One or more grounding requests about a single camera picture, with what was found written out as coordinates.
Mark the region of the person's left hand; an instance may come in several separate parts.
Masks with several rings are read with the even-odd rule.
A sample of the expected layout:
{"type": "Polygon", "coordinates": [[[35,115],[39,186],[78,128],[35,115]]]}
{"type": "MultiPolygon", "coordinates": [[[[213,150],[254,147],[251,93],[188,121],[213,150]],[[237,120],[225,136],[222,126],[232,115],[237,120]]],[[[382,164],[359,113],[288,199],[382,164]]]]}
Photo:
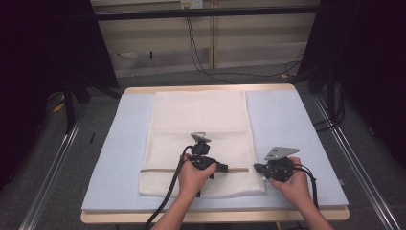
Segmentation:
{"type": "Polygon", "coordinates": [[[192,156],[186,154],[182,159],[182,167],[178,175],[179,193],[181,200],[192,201],[203,188],[206,180],[216,171],[216,163],[213,163],[205,170],[199,170],[190,161],[192,156]]]}

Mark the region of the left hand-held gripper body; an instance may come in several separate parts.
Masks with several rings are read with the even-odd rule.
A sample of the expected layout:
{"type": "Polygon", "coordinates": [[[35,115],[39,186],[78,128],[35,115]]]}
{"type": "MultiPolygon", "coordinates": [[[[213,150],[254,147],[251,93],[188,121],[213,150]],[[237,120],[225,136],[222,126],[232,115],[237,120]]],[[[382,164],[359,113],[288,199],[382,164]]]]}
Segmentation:
{"type": "Polygon", "coordinates": [[[192,157],[190,161],[199,170],[205,170],[213,163],[217,163],[215,159],[207,156],[210,150],[209,143],[211,140],[206,138],[205,135],[205,132],[194,132],[191,134],[195,144],[192,146],[192,157]]]}

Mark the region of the white wall outlet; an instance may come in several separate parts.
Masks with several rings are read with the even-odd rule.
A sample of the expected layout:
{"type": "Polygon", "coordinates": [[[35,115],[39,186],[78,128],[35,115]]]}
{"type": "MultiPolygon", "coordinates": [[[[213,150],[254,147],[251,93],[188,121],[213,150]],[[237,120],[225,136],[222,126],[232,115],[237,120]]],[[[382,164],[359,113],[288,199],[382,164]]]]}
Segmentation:
{"type": "Polygon", "coordinates": [[[203,8],[203,0],[180,0],[180,4],[182,10],[203,8]]]}

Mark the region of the cream towel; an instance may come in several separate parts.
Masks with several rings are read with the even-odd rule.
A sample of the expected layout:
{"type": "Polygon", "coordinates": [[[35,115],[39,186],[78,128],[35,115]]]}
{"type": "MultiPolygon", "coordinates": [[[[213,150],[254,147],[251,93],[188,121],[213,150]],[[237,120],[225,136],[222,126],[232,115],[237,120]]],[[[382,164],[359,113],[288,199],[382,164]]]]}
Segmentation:
{"type": "Polygon", "coordinates": [[[243,91],[158,92],[150,117],[139,193],[164,196],[182,150],[198,134],[210,140],[208,155],[229,167],[206,182],[204,198],[256,196],[265,192],[254,170],[258,158],[243,91]]]}

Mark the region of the person's right hand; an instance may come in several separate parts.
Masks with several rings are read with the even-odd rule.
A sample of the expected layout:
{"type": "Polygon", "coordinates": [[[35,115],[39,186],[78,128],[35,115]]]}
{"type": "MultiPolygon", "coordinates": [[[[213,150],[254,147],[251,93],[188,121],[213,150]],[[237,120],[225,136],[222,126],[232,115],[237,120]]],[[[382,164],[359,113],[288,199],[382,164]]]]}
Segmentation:
{"type": "Polygon", "coordinates": [[[270,183],[282,193],[287,201],[297,208],[303,208],[313,203],[308,188],[307,176],[301,170],[295,170],[285,182],[271,179],[270,183]]]}

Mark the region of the black curtain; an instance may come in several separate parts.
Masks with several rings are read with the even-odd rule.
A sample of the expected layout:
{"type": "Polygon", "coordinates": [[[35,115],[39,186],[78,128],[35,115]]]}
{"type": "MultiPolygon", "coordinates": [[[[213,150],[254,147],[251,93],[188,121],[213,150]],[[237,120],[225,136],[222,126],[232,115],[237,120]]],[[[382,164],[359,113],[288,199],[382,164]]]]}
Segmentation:
{"type": "Polygon", "coordinates": [[[406,168],[406,0],[320,0],[298,75],[335,79],[406,168]]]}
{"type": "Polygon", "coordinates": [[[0,0],[0,190],[28,153],[48,97],[118,85],[90,0],[0,0]]]}

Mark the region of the black horizontal bar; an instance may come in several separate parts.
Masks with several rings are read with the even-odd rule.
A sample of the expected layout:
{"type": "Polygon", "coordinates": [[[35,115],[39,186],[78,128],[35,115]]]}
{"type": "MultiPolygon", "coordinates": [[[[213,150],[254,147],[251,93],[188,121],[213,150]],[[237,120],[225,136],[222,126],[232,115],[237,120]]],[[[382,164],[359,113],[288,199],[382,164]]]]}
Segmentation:
{"type": "Polygon", "coordinates": [[[93,18],[97,21],[109,20],[138,20],[163,19],[180,17],[207,17],[207,16],[240,16],[240,15],[266,15],[266,14],[296,14],[316,13],[320,6],[289,6],[289,7],[259,7],[259,8],[222,8],[222,9],[194,9],[194,10],[162,10],[162,11],[124,11],[95,13],[93,18]]]}

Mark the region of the metal floor rail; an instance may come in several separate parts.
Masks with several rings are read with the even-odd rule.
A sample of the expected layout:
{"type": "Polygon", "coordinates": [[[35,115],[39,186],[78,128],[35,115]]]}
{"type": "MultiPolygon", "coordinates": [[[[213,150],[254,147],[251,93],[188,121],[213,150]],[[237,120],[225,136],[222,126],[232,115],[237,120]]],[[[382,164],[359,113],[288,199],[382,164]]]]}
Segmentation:
{"type": "Polygon", "coordinates": [[[327,119],[330,132],[334,136],[338,146],[341,149],[341,152],[344,153],[345,158],[352,168],[354,175],[356,176],[360,186],[366,194],[366,197],[368,198],[380,221],[383,223],[385,230],[401,230],[400,225],[395,219],[394,213],[392,212],[390,206],[373,184],[362,163],[359,161],[346,135],[338,125],[335,125],[330,120],[330,115],[327,113],[326,102],[321,96],[314,96],[314,101],[319,107],[319,110],[323,117],[327,119]]]}
{"type": "Polygon", "coordinates": [[[56,184],[57,177],[61,171],[64,161],[75,141],[86,109],[86,104],[79,106],[79,111],[74,113],[73,123],[70,123],[70,117],[67,117],[67,131],[64,133],[63,140],[56,152],[53,163],[47,171],[41,187],[38,190],[27,214],[23,218],[19,230],[35,230],[36,226],[38,225],[41,215],[43,214],[46,204],[50,198],[52,189],[56,184]]]}

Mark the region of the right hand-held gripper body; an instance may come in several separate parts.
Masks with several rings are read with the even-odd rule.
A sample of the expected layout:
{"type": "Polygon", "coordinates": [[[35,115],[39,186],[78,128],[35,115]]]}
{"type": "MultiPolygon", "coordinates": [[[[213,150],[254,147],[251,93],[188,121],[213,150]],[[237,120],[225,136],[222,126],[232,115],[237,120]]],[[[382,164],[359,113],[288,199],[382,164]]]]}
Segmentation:
{"type": "Polygon", "coordinates": [[[271,172],[272,179],[280,182],[287,181],[293,173],[294,163],[288,158],[289,155],[299,152],[296,148],[274,147],[267,155],[265,160],[271,172]]]}

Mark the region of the black metal stand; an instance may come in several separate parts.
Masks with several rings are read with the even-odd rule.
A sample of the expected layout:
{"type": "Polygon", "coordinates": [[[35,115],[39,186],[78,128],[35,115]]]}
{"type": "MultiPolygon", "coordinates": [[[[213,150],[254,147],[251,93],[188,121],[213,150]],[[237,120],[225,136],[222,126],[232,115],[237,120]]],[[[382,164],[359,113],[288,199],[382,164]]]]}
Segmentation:
{"type": "Polygon", "coordinates": [[[66,78],[63,84],[63,96],[65,111],[67,117],[66,134],[74,127],[76,118],[73,105],[73,97],[76,97],[79,103],[87,104],[90,102],[91,96],[86,87],[90,83],[87,78],[66,78]]]}

